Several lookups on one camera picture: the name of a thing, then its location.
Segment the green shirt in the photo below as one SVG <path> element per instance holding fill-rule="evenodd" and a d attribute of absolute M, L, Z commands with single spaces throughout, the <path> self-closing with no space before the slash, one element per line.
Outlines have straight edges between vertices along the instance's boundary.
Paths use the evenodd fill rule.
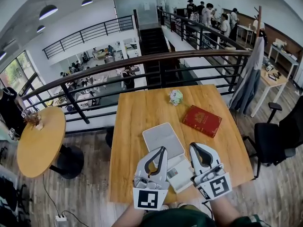
<path fill-rule="evenodd" d="M 169 209 L 144 216 L 141 227 L 216 227 L 215 221 L 203 212 L 188 209 Z M 270 227 L 257 215 L 236 219 L 230 227 Z"/>

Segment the power strip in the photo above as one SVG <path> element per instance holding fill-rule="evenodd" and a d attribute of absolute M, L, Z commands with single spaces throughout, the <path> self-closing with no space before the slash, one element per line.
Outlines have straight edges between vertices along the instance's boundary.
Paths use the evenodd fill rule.
<path fill-rule="evenodd" d="M 56 221 L 57 222 L 65 222 L 65 221 L 67 221 L 67 217 L 64 216 L 64 215 L 61 215 L 61 216 L 56 215 Z"/>

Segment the ceiling lamp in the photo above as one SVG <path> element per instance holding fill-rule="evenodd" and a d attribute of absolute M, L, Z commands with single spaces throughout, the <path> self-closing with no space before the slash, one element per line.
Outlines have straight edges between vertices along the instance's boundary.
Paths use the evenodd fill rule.
<path fill-rule="evenodd" d="M 41 10 L 39 20 L 44 19 L 57 11 L 58 8 L 55 5 L 47 5 L 44 7 L 44 9 Z"/>
<path fill-rule="evenodd" d="M 81 6 L 88 5 L 88 4 L 92 3 L 92 2 L 93 2 L 92 0 L 83 0 Z"/>
<path fill-rule="evenodd" d="M 40 31 L 44 30 L 45 26 L 44 25 L 40 25 L 37 29 L 37 33 L 39 33 Z"/>
<path fill-rule="evenodd" d="M 5 51 L 0 51 L 0 61 L 3 59 L 3 57 L 6 55 Z"/>

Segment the crumpled paper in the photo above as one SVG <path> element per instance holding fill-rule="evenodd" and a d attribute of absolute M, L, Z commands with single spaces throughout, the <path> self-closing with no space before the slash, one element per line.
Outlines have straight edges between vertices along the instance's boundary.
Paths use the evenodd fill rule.
<path fill-rule="evenodd" d="M 180 92 L 180 90 L 172 90 L 169 93 L 169 97 L 170 97 L 169 102 L 175 106 L 177 106 L 183 100 L 183 94 Z"/>

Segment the staircase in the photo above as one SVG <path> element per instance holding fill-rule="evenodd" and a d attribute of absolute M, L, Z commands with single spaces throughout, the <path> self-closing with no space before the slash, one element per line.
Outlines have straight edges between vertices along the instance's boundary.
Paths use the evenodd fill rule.
<path fill-rule="evenodd" d="M 152 28 L 140 30 L 141 34 L 141 51 L 142 55 L 151 55 L 169 52 L 166 40 L 161 28 Z M 178 60 L 168 59 L 166 61 L 160 62 L 160 66 L 164 67 L 166 70 L 176 69 L 178 66 Z M 144 64 L 145 73 L 160 71 L 159 62 L 152 61 Z M 147 85 L 161 83 L 160 76 L 150 76 L 146 77 Z M 166 76 L 166 81 L 178 81 L 178 77 L 175 73 L 171 73 Z"/>

